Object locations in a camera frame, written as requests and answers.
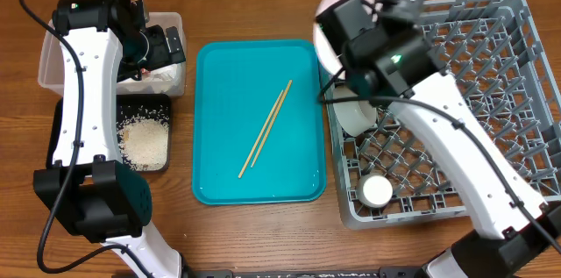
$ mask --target wooden chopstick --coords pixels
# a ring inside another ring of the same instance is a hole
[[[284,99],[287,97],[287,93],[288,90],[290,89],[290,85],[292,85],[292,80],[288,81],[288,85],[284,89],[284,93],[282,93],[282,98],[280,99],[279,107],[277,107],[277,110],[274,111],[273,120],[271,120],[271,124],[269,124],[269,127],[266,129],[265,137],[261,141],[261,145],[259,146],[259,149],[257,150],[257,154],[255,154],[255,158],[253,159],[252,168],[253,165],[255,165],[255,161],[259,157],[259,154],[261,153],[261,148],[263,148],[263,145],[265,144],[266,138],[269,136],[269,132],[271,131],[271,128],[273,128],[274,120],[277,118],[277,115],[279,114],[279,110],[281,110],[282,104],[284,103]]]
[[[277,104],[279,104],[279,101],[282,97],[282,93],[284,92],[284,90],[280,91],[279,96],[277,97],[276,102],[274,102],[273,108],[271,108],[271,111],[269,111],[269,116],[266,118],[265,123],[263,124],[263,128],[261,128],[261,132],[259,133],[259,136],[257,137],[257,139],[255,140],[255,143],[253,144],[252,147],[252,151],[249,152],[249,156],[247,156],[247,160],[245,160],[245,164],[242,167],[242,171],[239,172],[238,178],[242,178],[242,175],[244,174],[245,168],[247,168],[247,164],[249,163],[249,160],[251,159],[251,157],[253,156],[253,152],[255,151],[255,147],[257,146],[257,144],[259,143],[259,140],[261,139],[261,136],[263,135],[263,132],[265,131],[266,126],[269,123],[269,119],[271,119],[271,115],[273,115],[274,111],[277,108]]]

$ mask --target white cup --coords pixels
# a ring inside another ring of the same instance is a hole
[[[333,90],[334,99],[356,96],[345,86],[339,86]],[[341,127],[353,137],[376,125],[378,119],[378,112],[367,101],[334,103],[333,109]]]
[[[386,206],[394,194],[392,183],[386,177],[375,173],[360,177],[355,191],[359,201],[370,208]]]

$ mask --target dish rack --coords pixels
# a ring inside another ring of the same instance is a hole
[[[548,202],[561,200],[561,96],[526,0],[427,1],[421,22],[473,115],[509,163]],[[356,138],[344,132],[331,105],[328,117],[345,226],[466,215],[458,192],[423,144],[388,110],[379,110],[378,124]],[[392,200],[381,209],[364,206],[355,193],[359,177],[372,171],[394,186]]]

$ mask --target green indicator light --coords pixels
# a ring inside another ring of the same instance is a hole
[[[399,62],[401,60],[401,55],[400,54],[396,54],[394,56],[391,57],[392,62],[395,64],[397,62]]]

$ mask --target white bowl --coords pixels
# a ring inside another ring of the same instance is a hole
[[[334,99],[356,96],[345,86],[333,90]],[[341,127],[353,137],[376,125],[378,119],[378,112],[367,101],[334,103],[333,109]]]

